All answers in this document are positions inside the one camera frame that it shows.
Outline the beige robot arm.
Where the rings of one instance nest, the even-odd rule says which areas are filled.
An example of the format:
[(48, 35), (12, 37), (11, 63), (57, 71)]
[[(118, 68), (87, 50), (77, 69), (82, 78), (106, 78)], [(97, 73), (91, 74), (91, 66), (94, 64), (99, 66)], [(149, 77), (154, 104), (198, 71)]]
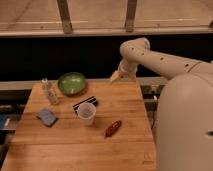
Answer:
[(157, 107), (158, 171), (213, 171), (213, 63), (152, 51), (146, 38), (120, 45), (112, 74), (136, 78), (137, 66), (168, 79)]

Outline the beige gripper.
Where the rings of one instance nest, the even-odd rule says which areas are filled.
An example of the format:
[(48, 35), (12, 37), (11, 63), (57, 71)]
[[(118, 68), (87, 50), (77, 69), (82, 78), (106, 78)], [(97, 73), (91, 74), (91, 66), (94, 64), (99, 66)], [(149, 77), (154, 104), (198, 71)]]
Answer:
[(110, 82), (113, 83), (120, 78), (136, 79), (137, 64), (123, 58), (118, 66), (118, 70), (114, 71), (110, 77)]

